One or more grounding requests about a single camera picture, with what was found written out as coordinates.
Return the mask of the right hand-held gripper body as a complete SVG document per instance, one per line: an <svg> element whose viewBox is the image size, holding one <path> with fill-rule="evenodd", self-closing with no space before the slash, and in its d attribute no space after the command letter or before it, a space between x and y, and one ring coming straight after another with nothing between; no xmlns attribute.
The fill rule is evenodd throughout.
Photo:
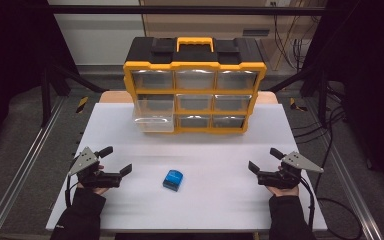
<svg viewBox="0 0 384 240"><path fill-rule="evenodd" d="M279 189L292 189L301 181L301 171L323 173L324 169L298 152L285 154L281 169L276 172L261 171L257 174L259 185L272 186Z"/></svg>

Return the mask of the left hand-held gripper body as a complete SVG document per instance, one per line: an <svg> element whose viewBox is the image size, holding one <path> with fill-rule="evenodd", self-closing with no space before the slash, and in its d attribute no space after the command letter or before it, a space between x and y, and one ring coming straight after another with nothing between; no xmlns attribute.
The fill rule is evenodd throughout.
<svg viewBox="0 0 384 240"><path fill-rule="evenodd" d="M122 176L120 173L105 173L99 169L100 158L97 158L89 147L85 147L74 158L68 171L68 176L77 176L85 188L117 188Z"/></svg>

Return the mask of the small blue box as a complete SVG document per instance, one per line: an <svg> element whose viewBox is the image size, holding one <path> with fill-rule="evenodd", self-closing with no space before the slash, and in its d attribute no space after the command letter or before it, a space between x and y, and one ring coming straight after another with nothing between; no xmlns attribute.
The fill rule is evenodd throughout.
<svg viewBox="0 0 384 240"><path fill-rule="evenodd" d="M169 170L162 185L172 191L177 192L183 180L183 173L178 170Z"/></svg>

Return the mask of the clear plastic drawer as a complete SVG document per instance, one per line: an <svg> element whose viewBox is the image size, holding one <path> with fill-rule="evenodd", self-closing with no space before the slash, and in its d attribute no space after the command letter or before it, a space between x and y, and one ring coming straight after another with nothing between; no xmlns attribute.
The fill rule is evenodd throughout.
<svg viewBox="0 0 384 240"><path fill-rule="evenodd" d="M139 95L134 102L132 118L142 132L173 132L174 96Z"/></svg>

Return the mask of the yellow black storage organizer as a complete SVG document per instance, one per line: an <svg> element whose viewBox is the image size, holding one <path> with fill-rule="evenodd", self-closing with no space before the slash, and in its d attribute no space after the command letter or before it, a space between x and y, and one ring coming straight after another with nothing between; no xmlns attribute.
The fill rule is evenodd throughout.
<svg viewBox="0 0 384 240"><path fill-rule="evenodd" d="M250 38L218 40L212 37L137 37L133 40L123 65L124 84L134 103L136 97L131 76L134 70L193 69L256 71L258 80L255 84L250 118L259 85L267 70L256 41Z"/></svg>

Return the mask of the person's left hand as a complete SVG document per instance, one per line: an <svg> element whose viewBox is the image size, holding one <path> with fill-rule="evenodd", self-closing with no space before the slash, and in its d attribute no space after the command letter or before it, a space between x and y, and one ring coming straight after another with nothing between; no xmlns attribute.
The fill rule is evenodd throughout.
<svg viewBox="0 0 384 240"><path fill-rule="evenodd" d="M108 188L85 188L81 183L78 183L75 194L79 195L81 193L91 192L97 195L103 195L107 191Z"/></svg>

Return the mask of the person's right hand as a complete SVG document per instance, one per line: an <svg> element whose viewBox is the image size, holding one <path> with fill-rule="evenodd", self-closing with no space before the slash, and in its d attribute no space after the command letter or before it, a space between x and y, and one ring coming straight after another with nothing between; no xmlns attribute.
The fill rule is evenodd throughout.
<svg viewBox="0 0 384 240"><path fill-rule="evenodd" d="M267 190L271 192L276 197L283 196L298 196L299 195L299 187L295 186L292 189L279 189L272 186L267 186Z"/></svg>

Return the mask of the yellow black hazard tape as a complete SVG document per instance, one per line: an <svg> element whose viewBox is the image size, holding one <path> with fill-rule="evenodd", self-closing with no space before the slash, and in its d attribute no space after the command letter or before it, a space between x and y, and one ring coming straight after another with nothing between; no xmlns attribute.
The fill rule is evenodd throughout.
<svg viewBox="0 0 384 240"><path fill-rule="evenodd" d="M296 104L296 101L294 98L290 98L290 109L291 110L298 110L298 111L301 111L301 112L306 112L308 111L307 107L303 107L303 106L298 106Z"/></svg>
<svg viewBox="0 0 384 240"><path fill-rule="evenodd" d="M86 105L88 101L88 97L82 97L79 101L79 104L77 106L77 109L76 109L76 113L81 113Z"/></svg>

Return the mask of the black metal stand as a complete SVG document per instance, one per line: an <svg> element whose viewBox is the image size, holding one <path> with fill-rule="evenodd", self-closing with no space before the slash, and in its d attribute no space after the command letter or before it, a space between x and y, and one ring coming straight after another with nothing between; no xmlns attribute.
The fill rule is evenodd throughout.
<svg viewBox="0 0 384 240"><path fill-rule="evenodd" d="M321 67L316 67L315 65L309 66L300 72L292 75L286 80L268 88L268 91L277 93L278 91L284 89L285 87L299 81L303 80L304 83L300 89L300 93L303 97L309 97L314 94L315 91L318 91L318 109L317 109L317 118L323 127L327 126L326 119L326 103L327 103L327 75L326 72Z"/></svg>
<svg viewBox="0 0 384 240"><path fill-rule="evenodd" d="M68 96L71 88L66 80L71 79L87 89L104 93L106 89L101 88L81 77L78 73L70 71L59 65L47 65L41 73L41 95L42 95L42 127L45 127L51 119L50 87L53 87L59 96Z"/></svg>

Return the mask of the set of clear organizer drawers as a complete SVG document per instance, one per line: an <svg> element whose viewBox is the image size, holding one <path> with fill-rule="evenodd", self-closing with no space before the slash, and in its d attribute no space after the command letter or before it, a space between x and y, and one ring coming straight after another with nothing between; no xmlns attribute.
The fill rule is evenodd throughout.
<svg viewBox="0 0 384 240"><path fill-rule="evenodd" d="M251 70L134 70L131 76L136 100L174 96L173 132L244 132L258 80Z"/></svg>

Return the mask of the dark curtain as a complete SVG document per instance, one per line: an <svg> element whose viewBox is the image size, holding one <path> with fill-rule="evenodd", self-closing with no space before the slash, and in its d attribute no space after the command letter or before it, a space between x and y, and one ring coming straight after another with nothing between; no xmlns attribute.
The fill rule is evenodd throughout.
<svg viewBox="0 0 384 240"><path fill-rule="evenodd" d="M50 60L77 67L48 0L0 0L0 129L17 94L40 85Z"/></svg>
<svg viewBox="0 0 384 240"><path fill-rule="evenodd" d="M345 109L368 158L384 174L384 0L327 0L311 51L330 37L325 71L345 86Z"/></svg>

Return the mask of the black horizontal bar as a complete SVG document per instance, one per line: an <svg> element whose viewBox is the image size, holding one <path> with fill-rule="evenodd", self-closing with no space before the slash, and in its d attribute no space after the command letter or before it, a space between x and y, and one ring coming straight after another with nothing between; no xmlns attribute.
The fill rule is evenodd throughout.
<svg viewBox="0 0 384 240"><path fill-rule="evenodd" d="M280 15L322 16L323 7L231 7L231 6L105 6L49 5L55 14L185 14L185 15Z"/></svg>

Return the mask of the aluminium rail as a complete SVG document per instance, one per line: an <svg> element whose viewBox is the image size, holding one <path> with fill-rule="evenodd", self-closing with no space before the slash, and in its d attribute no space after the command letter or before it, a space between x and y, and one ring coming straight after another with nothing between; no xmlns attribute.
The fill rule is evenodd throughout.
<svg viewBox="0 0 384 240"><path fill-rule="evenodd" d="M66 97L57 97L51 109L48 122L40 128L28 152L26 153L20 167L9 184L5 194L0 200L0 230L6 220L11 208L13 207L28 175L34 166L54 124L57 120L61 108L66 102Z"/></svg>
<svg viewBox="0 0 384 240"><path fill-rule="evenodd" d="M356 182L354 181L351 172L345 165L345 162L342 156L339 153L336 145L334 144L333 137L333 120L335 117L339 118L343 114L342 107L339 107L337 110L332 109L326 113L327 126L323 127L317 118L317 109L318 106L314 100L306 99L305 100L311 116L316 120L316 123L322 127L326 128L327 132L321 137L324 146L326 147L326 159L331 160L331 164L335 170L335 173L338 177L341 187L351 205L351 209L357 221L362 226L362 232L366 240L384 240L384 237L381 234L381 231L374 220L360 190L357 187Z"/></svg>

